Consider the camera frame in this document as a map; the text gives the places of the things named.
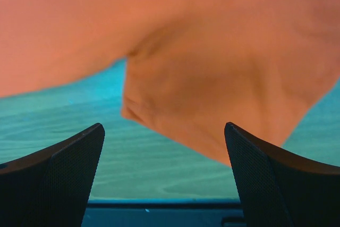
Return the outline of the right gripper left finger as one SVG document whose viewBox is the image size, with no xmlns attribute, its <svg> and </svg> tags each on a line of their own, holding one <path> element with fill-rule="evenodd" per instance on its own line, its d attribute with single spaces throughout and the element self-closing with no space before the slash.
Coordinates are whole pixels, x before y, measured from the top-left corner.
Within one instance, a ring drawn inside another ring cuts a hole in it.
<svg viewBox="0 0 340 227">
<path fill-rule="evenodd" d="M 1 226 L 81 226 L 105 138 L 96 123 L 1 164 Z"/>
</svg>

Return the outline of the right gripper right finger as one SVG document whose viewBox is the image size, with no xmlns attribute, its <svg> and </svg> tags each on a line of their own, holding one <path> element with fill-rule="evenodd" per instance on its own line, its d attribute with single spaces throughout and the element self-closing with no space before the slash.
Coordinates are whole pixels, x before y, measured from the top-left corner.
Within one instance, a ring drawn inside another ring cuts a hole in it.
<svg viewBox="0 0 340 227">
<path fill-rule="evenodd" d="M 226 147 L 247 226 L 339 226 L 339 167 L 272 145 L 232 122 Z"/>
</svg>

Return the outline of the orange t shirt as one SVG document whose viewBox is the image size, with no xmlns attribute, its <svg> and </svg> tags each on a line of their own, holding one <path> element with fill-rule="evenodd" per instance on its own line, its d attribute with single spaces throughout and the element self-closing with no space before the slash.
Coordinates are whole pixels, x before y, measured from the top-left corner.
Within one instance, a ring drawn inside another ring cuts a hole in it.
<svg viewBox="0 0 340 227">
<path fill-rule="evenodd" d="M 1 96 L 126 58 L 122 114 L 226 165 L 280 146 L 339 79 L 339 0 L 1 0 Z"/>
</svg>

